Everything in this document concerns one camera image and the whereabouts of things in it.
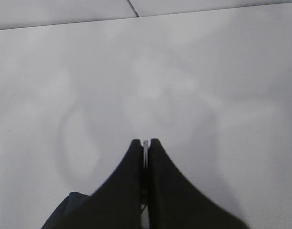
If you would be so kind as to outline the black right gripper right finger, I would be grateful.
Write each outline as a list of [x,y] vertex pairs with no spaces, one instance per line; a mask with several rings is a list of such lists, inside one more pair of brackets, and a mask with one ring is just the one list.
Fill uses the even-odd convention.
[[148,211],[152,229],[246,229],[202,194],[176,167],[159,139],[148,150]]

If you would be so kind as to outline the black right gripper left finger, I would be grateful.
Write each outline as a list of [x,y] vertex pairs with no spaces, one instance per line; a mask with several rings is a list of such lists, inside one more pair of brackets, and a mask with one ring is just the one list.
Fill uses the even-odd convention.
[[131,144],[110,177],[57,223],[59,229],[139,229],[143,148]]

